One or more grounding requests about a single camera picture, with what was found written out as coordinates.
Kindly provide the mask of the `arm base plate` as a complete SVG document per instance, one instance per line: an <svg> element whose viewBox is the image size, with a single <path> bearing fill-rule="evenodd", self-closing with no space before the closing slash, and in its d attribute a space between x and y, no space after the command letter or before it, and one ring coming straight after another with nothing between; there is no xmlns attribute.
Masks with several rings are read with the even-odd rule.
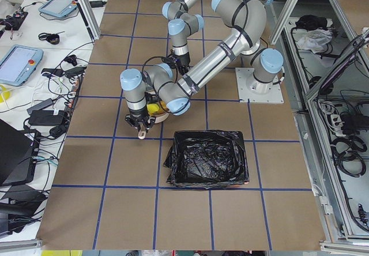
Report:
<svg viewBox="0 0 369 256"><path fill-rule="evenodd" d="M241 103L283 104L283 94L278 75L272 82L264 84L254 78L254 69L237 67L236 80Z"/></svg>

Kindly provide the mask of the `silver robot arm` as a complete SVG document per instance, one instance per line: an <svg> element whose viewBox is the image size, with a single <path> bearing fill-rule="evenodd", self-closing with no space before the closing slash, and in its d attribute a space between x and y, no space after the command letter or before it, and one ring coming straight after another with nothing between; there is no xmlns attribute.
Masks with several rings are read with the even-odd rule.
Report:
<svg viewBox="0 0 369 256"><path fill-rule="evenodd" d="M196 65L190 65L188 38L204 27L199 14L189 9L199 0L175 0L163 5L162 14L168 21L172 53L160 64L141 70L127 69L120 75L129 113L125 121L139 132L139 137L153 127L156 117L148 104L165 106L172 115L185 113L191 97L215 75L242 57L254 72L248 87L257 94L266 93L283 66L278 50L261 44L266 25L266 5L273 0L212 0L212 9L221 17L230 34Z"/></svg>
<svg viewBox="0 0 369 256"><path fill-rule="evenodd" d="M190 53L187 39L204 28L204 19L199 14L190 14L189 10L199 0L175 0L166 2L162 8L163 16L168 20L168 34L172 42L169 58L171 67L181 75L190 70ZM235 40L230 44L222 43L226 56L233 60L236 46L248 51L259 45L266 24L265 6L274 0L212 0L211 7L224 25L231 29Z"/></svg>

